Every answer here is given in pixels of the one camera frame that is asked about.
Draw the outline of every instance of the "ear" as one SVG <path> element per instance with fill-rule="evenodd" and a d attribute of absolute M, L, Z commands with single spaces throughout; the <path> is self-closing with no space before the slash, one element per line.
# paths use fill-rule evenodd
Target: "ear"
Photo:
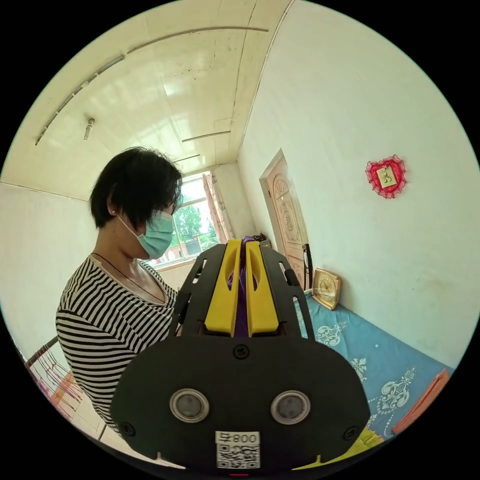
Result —
<path fill-rule="evenodd" d="M 118 208 L 112 203 L 112 196 L 114 194 L 115 185 L 111 189 L 111 192 L 108 194 L 106 199 L 106 207 L 108 209 L 108 213 L 113 217 L 116 217 L 119 213 Z"/>

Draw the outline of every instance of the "wooden door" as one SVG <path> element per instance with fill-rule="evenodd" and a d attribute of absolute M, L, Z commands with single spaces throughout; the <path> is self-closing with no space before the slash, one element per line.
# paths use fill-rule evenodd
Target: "wooden door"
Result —
<path fill-rule="evenodd" d="M 284 255 L 303 288 L 304 251 L 302 245 L 308 243 L 308 239 L 300 203 L 289 178 L 287 161 L 282 154 L 266 176 L 266 188 L 275 212 L 275 219 L 271 220 L 277 223 Z"/>

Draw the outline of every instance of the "gold clock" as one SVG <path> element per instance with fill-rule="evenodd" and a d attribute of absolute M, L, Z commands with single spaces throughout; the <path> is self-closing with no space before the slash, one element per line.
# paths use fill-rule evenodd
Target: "gold clock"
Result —
<path fill-rule="evenodd" d="M 321 305 L 333 310 L 339 303 L 342 279 L 330 271 L 316 268 L 313 273 L 312 297 Z"/>

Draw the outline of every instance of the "short black hair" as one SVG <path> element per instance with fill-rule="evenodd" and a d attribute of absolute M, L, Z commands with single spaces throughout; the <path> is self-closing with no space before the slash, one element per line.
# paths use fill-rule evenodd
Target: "short black hair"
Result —
<path fill-rule="evenodd" d="M 154 149 L 133 147 L 114 156 L 102 170 L 90 195 L 90 212 L 98 229 L 112 218 L 108 199 L 136 229 L 181 201 L 182 174 Z"/>

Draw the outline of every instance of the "woman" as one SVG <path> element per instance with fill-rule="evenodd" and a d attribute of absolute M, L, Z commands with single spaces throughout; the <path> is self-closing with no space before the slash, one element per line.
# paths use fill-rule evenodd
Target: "woman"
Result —
<path fill-rule="evenodd" d="M 78 385 L 113 430 L 110 404 L 129 362 L 164 340 L 176 292 L 144 260 L 172 242 L 182 176 L 166 158 L 130 148 L 110 160 L 90 196 L 93 252 L 68 281 L 56 313 L 63 353 Z"/>

